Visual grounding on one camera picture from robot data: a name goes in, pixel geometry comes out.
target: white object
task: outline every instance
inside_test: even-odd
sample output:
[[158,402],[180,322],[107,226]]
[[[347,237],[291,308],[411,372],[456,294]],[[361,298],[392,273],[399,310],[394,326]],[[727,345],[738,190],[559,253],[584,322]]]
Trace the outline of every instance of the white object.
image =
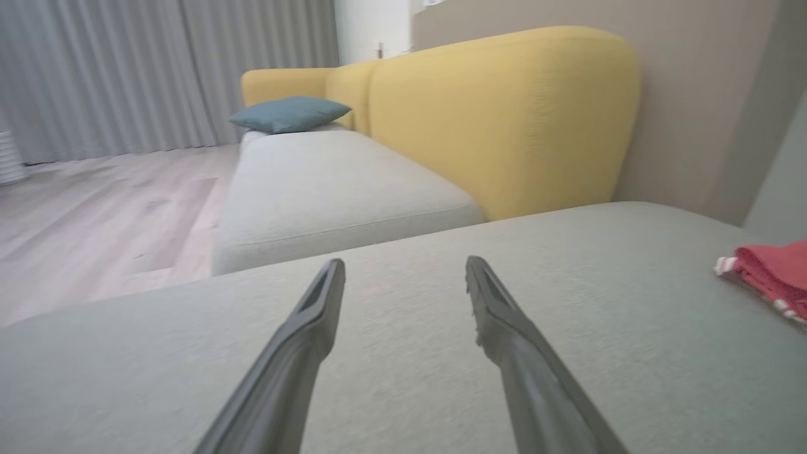
[[405,53],[412,45],[410,0],[336,0],[337,34],[341,64]]
[[0,186],[23,181],[27,176],[11,133],[0,132]]
[[213,274],[483,221],[462,189],[358,132],[248,132]]

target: sofa backrest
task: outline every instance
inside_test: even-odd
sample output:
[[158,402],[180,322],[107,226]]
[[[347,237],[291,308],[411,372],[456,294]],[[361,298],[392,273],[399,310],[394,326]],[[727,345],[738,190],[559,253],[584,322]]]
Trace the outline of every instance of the sofa backrest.
[[326,77],[334,68],[258,69],[241,76],[246,107],[294,96],[325,97]]
[[340,66],[331,71],[325,81],[325,96],[353,109],[337,123],[366,136],[370,135],[370,108],[367,105],[370,78],[379,63],[379,60],[371,60]]
[[370,135],[443,175],[489,221],[610,201],[640,96],[633,49],[547,27],[383,61]]

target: sofa armrest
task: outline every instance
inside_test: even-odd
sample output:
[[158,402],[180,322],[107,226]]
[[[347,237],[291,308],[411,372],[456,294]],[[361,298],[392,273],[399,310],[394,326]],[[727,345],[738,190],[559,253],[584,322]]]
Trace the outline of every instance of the sofa armrest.
[[333,68],[255,69],[241,76],[246,107],[289,96],[325,97],[325,79]]

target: folded cloth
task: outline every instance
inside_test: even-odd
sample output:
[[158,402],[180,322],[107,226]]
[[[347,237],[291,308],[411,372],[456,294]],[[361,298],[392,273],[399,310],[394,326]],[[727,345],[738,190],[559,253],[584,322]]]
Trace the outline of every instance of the folded cloth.
[[720,257],[717,275],[757,289],[786,318],[807,326],[807,240],[785,247],[744,246]]

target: gray upholstery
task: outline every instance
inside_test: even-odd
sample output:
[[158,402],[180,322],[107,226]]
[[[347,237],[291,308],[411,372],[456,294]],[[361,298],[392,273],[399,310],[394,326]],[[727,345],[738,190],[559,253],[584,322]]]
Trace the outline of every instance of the gray upholstery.
[[347,285],[302,452],[515,452],[475,345],[488,260],[631,452],[805,451],[803,334],[714,260],[740,229],[653,204],[388,242],[35,317],[0,331],[2,452],[191,452],[326,258]]
[[357,132],[248,132],[213,274],[482,221],[462,189]]

